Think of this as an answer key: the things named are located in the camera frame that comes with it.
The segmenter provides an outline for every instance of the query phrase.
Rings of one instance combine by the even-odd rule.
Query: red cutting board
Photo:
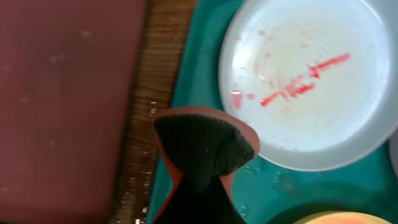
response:
[[[109,217],[144,1],[0,1],[0,222]]]

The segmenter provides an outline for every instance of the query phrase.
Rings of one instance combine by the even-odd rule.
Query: white plate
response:
[[[396,0],[246,1],[224,40],[220,90],[225,110],[257,131],[262,157],[335,169],[392,134],[396,10]]]

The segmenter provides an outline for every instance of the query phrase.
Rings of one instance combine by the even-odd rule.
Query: maroon board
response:
[[[109,218],[144,8],[0,1],[0,222]]]

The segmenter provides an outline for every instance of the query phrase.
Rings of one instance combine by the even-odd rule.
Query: tray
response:
[[[242,0],[202,0],[193,15],[172,107],[203,105],[223,109],[218,89],[218,59],[225,32]],[[172,189],[159,159],[147,223]],[[233,202],[248,223],[293,223],[326,210],[369,213],[398,223],[398,180],[387,145],[337,170],[298,172],[257,157],[237,171]]]

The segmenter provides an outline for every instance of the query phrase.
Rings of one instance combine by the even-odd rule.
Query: wood grain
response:
[[[111,223],[144,223],[159,150],[151,119],[170,105],[195,0],[151,0],[135,72]]]

